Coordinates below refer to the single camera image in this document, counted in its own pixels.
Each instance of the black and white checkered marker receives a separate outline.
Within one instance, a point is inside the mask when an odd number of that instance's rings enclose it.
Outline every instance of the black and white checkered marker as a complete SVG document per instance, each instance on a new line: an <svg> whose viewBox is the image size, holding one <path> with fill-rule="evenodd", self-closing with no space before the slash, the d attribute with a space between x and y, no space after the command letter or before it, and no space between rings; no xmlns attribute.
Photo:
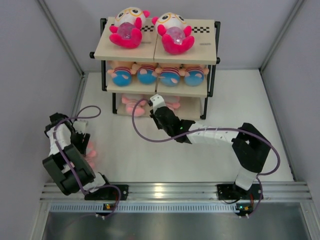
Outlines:
<svg viewBox="0 0 320 240"><path fill-rule="evenodd" d="M209 26L194 26L192 28L192 32L196 33L210 33L210 27Z"/></svg>
<svg viewBox="0 0 320 240"><path fill-rule="evenodd" d="M155 26L153 26L153 25L151 25L151 26L145 25L141 28L141 32L153 32L154 28L155 28Z"/></svg>

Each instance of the white table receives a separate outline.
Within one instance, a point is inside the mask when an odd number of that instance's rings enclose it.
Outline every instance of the white table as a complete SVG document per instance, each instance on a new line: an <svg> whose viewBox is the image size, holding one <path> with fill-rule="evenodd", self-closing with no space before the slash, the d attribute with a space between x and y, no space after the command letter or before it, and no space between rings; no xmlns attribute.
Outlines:
<svg viewBox="0 0 320 240"><path fill-rule="evenodd" d="M112 94L101 90L101 73L89 74L81 108L97 105L98 118L89 120L89 133L98 152L96 170L111 182L233 182L240 164L230 146L151 143L133 129L131 117L112 113ZM88 109L82 116L95 115ZM281 165L262 181L293 181L276 122L258 70L217 70L213 97L208 99L206 120L213 127L238 128L253 124L278 150ZM140 132L148 138L168 136L151 118L136 118ZM263 172L276 165L271 151Z"/></svg>

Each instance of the gray wall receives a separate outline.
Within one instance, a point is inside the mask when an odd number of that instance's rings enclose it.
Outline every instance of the gray wall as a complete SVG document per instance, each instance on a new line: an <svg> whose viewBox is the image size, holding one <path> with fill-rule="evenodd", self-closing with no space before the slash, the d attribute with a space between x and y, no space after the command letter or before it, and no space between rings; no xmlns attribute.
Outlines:
<svg viewBox="0 0 320 240"><path fill-rule="evenodd" d="M267 66L264 81L297 177L320 212L320 1L308 0Z"/></svg>
<svg viewBox="0 0 320 240"><path fill-rule="evenodd" d="M100 18L137 6L151 16L221 21L219 68L257 69L296 0L46 0L83 70L99 70L89 58L100 39Z"/></svg>
<svg viewBox="0 0 320 240"><path fill-rule="evenodd" d="M26 240L48 176L49 115L69 114L79 76L34 0L0 4L0 239Z"/></svg>

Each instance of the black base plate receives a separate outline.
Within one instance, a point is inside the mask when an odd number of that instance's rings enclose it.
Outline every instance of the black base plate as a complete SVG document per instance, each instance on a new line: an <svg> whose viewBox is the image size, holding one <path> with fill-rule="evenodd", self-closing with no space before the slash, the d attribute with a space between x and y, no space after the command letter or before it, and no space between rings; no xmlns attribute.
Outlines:
<svg viewBox="0 0 320 240"><path fill-rule="evenodd" d="M217 189L219 200L250 200L250 194L253 194L255 200L258 200L260 197L259 184L252 184L247 192L234 190L234 184L218 184Z"/></svg>
<svg viewBox="0 0 320 240"><path fill-rule="evenodd" d="M129 185L119 184L115 185L121 191L121 201L127 200L129 194ZM88 201L98 201L98 200L107 200L115 201L116 196L118 196L118 191L113 187L100 188L99 190L85 195L84 200Z"/></svg>

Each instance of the plush toy face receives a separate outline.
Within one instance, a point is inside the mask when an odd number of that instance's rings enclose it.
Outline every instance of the plush toy face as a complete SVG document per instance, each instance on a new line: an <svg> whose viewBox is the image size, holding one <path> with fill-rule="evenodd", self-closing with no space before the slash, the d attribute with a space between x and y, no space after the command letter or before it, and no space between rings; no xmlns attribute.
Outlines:
<svg viewBox="0 0 320 240"><path fill-rule="evenodd" d="M162 24L166 29L169 29L171 27L178 27L183 30L187 26L182 16L172 12L167 12L163 14L153 24L155 25L156 29L160 24Z"/></svg>
<svg viewBox="0 0 320 240"><path fill-rule="evenodd" d="M118 15L115 17L114 25L119 27L121 24L126 22L135 24L137 18L141 18L143 25L146 21L146 18L149 16L148 13L148 11L142 11L137 7L128 7L118 13Z"/></svg>

